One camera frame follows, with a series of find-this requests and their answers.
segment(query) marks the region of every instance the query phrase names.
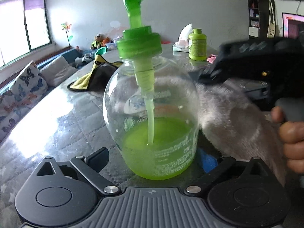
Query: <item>television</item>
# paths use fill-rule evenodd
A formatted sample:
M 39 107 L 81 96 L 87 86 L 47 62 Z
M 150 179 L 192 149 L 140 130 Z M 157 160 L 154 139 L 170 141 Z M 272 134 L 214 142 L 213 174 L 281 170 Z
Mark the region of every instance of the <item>television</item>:
M 291 13 L 283 14 L 283 36 L 292 39 L 304 39 L 304 16 Z

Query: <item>stuffed toy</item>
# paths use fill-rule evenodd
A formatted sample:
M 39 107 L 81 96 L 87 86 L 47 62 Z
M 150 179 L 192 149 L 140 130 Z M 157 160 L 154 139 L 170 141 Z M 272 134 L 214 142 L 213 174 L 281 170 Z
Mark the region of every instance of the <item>stuffed toy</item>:
M 106 39 L 104 39 L 102 41 L 102 46 L 105 47 L 105 44 L 110 43 L 110 42 L 111 42 L 111 39 L 107 37 Z
M 91 44 L 91 50 L 96 50 L 102 47 L 102 35 L 98 34 L 95 37 L 95 41 Z

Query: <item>white drawer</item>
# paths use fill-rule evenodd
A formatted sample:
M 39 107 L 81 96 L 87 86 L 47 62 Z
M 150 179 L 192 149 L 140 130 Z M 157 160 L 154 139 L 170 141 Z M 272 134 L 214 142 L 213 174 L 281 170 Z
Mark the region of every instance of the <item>white drawer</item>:
M 258 27 L 249 27 L 249 35 L 253 37 L 259 37 L 259 28 Z

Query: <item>green pump head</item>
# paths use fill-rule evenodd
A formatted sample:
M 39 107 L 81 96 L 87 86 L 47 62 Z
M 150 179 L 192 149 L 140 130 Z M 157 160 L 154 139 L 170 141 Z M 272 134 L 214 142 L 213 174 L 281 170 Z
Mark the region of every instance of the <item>green pump head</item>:
M 122 59 L 149 57 L 162 52 L 161 37 L 152 33 L 150 26 L 142 26 L 140 3 L 142 0 L 123 0 L 130 29 L 123 32 L 123 38 L 117 42 L 119 56 Z

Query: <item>hand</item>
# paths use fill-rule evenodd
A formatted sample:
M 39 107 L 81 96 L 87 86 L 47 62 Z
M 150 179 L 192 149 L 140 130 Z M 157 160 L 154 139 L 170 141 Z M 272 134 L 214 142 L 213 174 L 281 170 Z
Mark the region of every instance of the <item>hand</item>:
M 274 122 L 283 122 L 283 110 L 274 107 L 271 117 Z M 285 122 L 279 128 L 279 135 L 285 143 L 283 152 L 288 158 L 287 166 L 296 173 L 304 173 L 304 122 Z

